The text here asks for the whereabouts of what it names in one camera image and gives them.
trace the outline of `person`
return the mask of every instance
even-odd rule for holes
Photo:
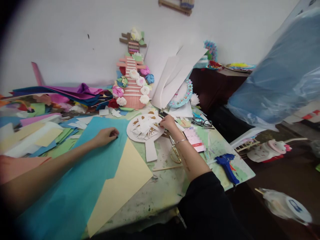
[[[186,228],[181,223],[169,221],[167,224],[155,224],[141,232],[133,234],[116,233],[110,239],[252,239],[238,222],[224,189],[215,174],[199,153],[178,129],[174,118],[167,115],[160,122],[176,143],[190,185],[185,196],[178,204],[179,212]],[[78,163],[81,156],[95,147],[101,147],[115,140],[119,132],[116,128],[101,130],[87,143],[77,147],[54,161],[48,161],[39,167],[9,181],[3,185],[3,192],[10,203],[11,212],[19,216],[41,197],[70,168]],[[107,233],[94,236],[93,239],[106,239]]]

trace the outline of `forearm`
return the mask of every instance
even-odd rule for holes
[[[172,129],[170,133],[175,142],[186,139],[178,128]],[[207,163],[189,143],[189,141],[179,142],[176,144],[176,147],[189,181],[211,171]]]
[[[4,184],[3,194],[13,214],[24,212],[93,148],[89,141]]]

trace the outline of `table surface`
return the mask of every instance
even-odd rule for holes
[[[129,112],[126,116],[119,119],[132,119],[137,114],[145,114],[154,108],[151,104],[139,111]],[[240,158],[238,153],[230,146],[230,144],[222,137],[217,130],[196,129],[200,139],[205,145],[208,145],[205,153],[200,155],[207,162],[205,154],[210,160],[225,153],[235,155],[231,165],[240,183],[245,182],[255,176],[250,167]],[[133,145],[146,162],[146,150],[144,143],[134,142]],[[147,163],[152,171],[153,168],[164,168],[179,165],[170,157],[172,144],[169,138],[160,137],[155,141],[158,160],[156,162]],[[217,164],[209,164],[209,167],[218,177],[224,190],[232,188],[232,183],[228,180],[223,168]],[[111,229],[127,225],[141,219],[157,215],[166,209],[175,207],[189,186],[183,168],[174,168],[163,171],[153,172],[153,177],[96,233],[109,231]],[[87,237],[85,230],[82,238]]]

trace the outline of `blue paper flower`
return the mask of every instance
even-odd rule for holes
[[[153,74],[148,74],[145,79],[148,81],[148,84],[154,83],[154,76]]]

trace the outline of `teal paper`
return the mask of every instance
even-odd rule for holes
[[[116,127],[120,135],[96,148],[69,170],[17,220],[27,239],[80,240],[106,179],[117,171],[127,140],[125,119],[93,118],[74,147],[94,138],[101,129]]]

